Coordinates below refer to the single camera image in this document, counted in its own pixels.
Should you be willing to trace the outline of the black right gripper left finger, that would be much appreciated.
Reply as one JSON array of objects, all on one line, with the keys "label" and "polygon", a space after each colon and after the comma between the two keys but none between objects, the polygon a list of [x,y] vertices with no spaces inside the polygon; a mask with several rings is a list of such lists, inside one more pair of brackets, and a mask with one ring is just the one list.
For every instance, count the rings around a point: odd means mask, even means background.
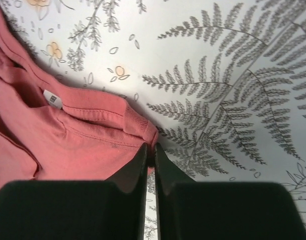
[{"label": "black right gripper left finger", "polygon": [[18,180],[0,189],[0,240],[141,240],[148,146],[107,180]]}]

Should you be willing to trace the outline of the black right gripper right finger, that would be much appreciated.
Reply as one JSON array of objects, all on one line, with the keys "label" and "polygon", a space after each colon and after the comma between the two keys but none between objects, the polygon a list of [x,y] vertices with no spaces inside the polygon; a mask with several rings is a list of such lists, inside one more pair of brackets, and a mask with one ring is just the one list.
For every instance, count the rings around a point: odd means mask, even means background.
[{"label": "black right gripper right finger", "polygon": [[274,182],[197,182],[155,147],[160,240],[306,240],[291,195]]}]

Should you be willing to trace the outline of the pink t shirt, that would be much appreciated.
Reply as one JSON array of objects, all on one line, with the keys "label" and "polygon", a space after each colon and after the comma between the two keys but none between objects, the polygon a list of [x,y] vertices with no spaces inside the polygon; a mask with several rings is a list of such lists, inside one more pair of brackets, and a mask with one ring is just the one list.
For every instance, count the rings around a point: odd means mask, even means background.
[{"label": "pink t shirt", "polygon": [[157,140],[125,99],[63,85],[39,68],[0,9],[0,189],[17,180],[105,180]]}]

